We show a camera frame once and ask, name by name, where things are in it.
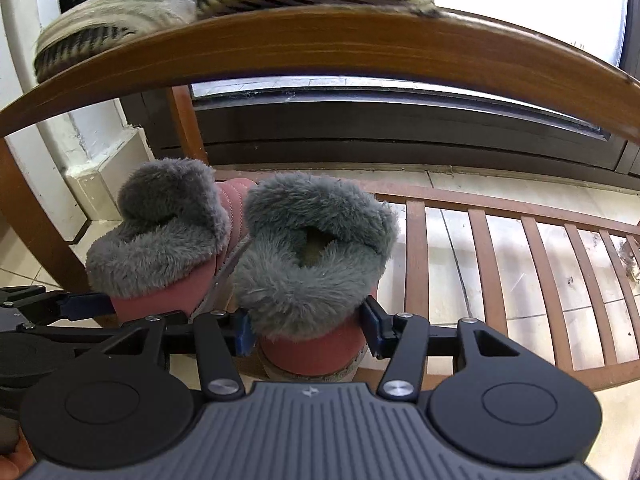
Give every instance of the tile floor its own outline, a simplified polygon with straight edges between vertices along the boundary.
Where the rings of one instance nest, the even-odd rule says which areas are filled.
[[[465,173],[431,171],[315,171],[335,176],[367,180],[390,180],[438,189],[460,190],[524,202],[562,207],[635,224],[640,220],[640,196],[624,190],[593,189],[569,183],[540,182]],[[404,256],[406,227],[404,206],[394,206],[401,234],[380,281],[379,301],[388,312],[402,310],[404,303]],[[522,226],[516,220],[490,217],[500,279],[508,314],[510,337],[553,362],[551,338],[538,279]],[[460,317],[484,317],[478,265],[465,213],[427,209],[429,244],[429,283],[431,322],[452,325]],[[74,247],[80,259],[93,240],[115,227],[117,222],[94,222],[81,242]],[[567,322],[570,346],[576,368],[603,365],[602,351],[584,282],[571,245],[562,228],[541,226],[540,232],[556,277]],[[581,232],[583,241],[603,292],[620,361],[638,359],[622,291],[610,266],[599,235]],[[614,243],[622,240],[614,238]],[[54,280],[31,256],[15,233],[0,221],[0,286],[41,283],[55,288]],[[640,284],[630,278],[636,301]],[[384,367],[371,357],[369,367]],[[450,373],[450,360],[431,358],[429,373]],[[193,363],[178,359],[172,372],[191,383]],[[601,437],[590,456],[590,464],[606,480],[623,480],[638,438],[640,415],[634,405],[640,396],[640,382],[620,386],[598,394],[604,407]]]

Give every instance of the shoe rack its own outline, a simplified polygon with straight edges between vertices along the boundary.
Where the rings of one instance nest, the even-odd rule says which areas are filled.
[[[312,6],[244,12],[131,41],[37,86],[0,111],[0,137],[57,114],[153,88],[167,88],[184,153],[206,160],[190,82],[260,75],[340,73],[405,78],[498,94],[577,116],[640,143],[640,83],[584,52],[542,34],[489,18],[441,9]],[[219,171],[220,180],[239,176]],[[259,173],[242,174],[254,180]],[[640,227],[558,208],[460,192],[361,183],[380,200],[407,206],[405,310],[428,316],[424,207],[468,213],[485,317],[507,332],[502,287],[486,215],[519,219],[527,235],[548,315],[556,365],[593,390],[640,378],[640,360],[618,363],[602,294],[577,230],[598,233],[640,346],[640,316],[610,235],[625,237],[640,262]],[[0,142],[0,211],[56,281],[85,290],[84,269],[50,223],[6,143]],[[558,289],[538,230],[562,226],[593,305],[605,366],[574,370]],[[255,363],[248,362],[247,369]],[[361,370],[375,383],[378,370]],[[442,380],[427,376],[426,386]]]

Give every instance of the silver bolt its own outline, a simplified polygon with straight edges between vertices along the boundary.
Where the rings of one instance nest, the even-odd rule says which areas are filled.
[[[233,379],[216,379],[211,381],[207,388],[212,394],[231,395],[240,390],[240,384]]]
[[[392,397],[406,397],[414,392],[414,387],[407,381],[387,381],[382,389]]]

